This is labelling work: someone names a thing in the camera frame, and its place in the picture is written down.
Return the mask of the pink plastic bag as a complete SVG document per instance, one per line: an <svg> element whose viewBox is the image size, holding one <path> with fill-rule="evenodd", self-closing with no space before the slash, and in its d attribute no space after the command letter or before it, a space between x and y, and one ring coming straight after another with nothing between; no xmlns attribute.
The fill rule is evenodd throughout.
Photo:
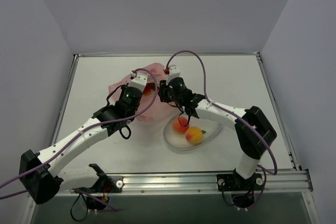
<svg viewBox="0 0 336 224"><path fill-rule="evenodd" d="M167 77L164 74L164 66L161 63L152 63L150 65L147 65L145 67L143 67L144 69L149 70L151 73L153 73L153 75L155 76L155 79L157 80L157 83L159 84L159 82L161 80L166 80ZM142 71L143 74L146 74L148 76L148 82L154 82L153 78L145 71ZM108 86L108 91L109 93L111 93L113 90L115 90L118 86L122 85L122 84L127 84L131 81L131 77L130 74L128 74L127 76L125 76L124 78L122 78L119 82L116 82L112 85ZM154 97L154 93L153 92L151 95L149 96L145 96L143 95L140 101L140 105L139 108L137 110L137 112L142 111L145 107L147 107L150 102L152 101L153 97ZM140 122L144 122L144 123L154 123L154 122L159 122L162 121L166 118L169 118L170 115L175 114L176 113L176 109L171 107L169 104L167 103L162 103L160 101L159 97L156 97L154 103L151 105L151 107L146 110L144 113L142 113L141 115L137 116L136 119Z"/></svg>

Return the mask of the orange fake peach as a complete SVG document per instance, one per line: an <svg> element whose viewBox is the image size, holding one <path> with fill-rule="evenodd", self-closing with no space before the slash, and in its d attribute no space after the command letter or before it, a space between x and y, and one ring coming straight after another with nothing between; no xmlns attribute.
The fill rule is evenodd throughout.
<svg viewBox="0 0 336 224"><path fill-rule="evenodd" d="M206 131L200 129L199 127L191 126L185 132L186 140L193 145L201 144Z"/></svg>

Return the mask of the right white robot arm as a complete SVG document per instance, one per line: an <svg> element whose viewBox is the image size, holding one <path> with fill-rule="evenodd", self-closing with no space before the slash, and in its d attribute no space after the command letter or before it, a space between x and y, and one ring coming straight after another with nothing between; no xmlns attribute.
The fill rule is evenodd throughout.
<svg viewBox="0 0 336 224"><path fill-rule="evenodd" d="M259 107L241 109L216 103L204 94L192 92L185 86L181 77L171 81L161 80L159 97L161 102L173 102L175 107L190 118L210 120L232 127L243 152L238 166L234 169L234 174L241 179L248 180L252 177L265 152L269 153L274 165L272 170L265 172L272 175L278 173L277 162L270 149L277 133Z"/></svg>

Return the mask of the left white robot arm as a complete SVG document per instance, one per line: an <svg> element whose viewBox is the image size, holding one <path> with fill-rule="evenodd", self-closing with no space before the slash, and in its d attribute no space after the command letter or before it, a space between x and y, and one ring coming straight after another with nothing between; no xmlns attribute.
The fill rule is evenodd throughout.
<svg viewBox="0 0 336 224"><path fill-rule="evenodd" d="M79 129L58 143L37 153L28 150L21 156L20 181L36 204L46 203L61 190L102 192L111 183L97 164L78 170L66 170L65 166L89 147L120 132L128 121L133 121L144 88L144 85L131 83L123 85L114 105L99 109Z"/></svg>

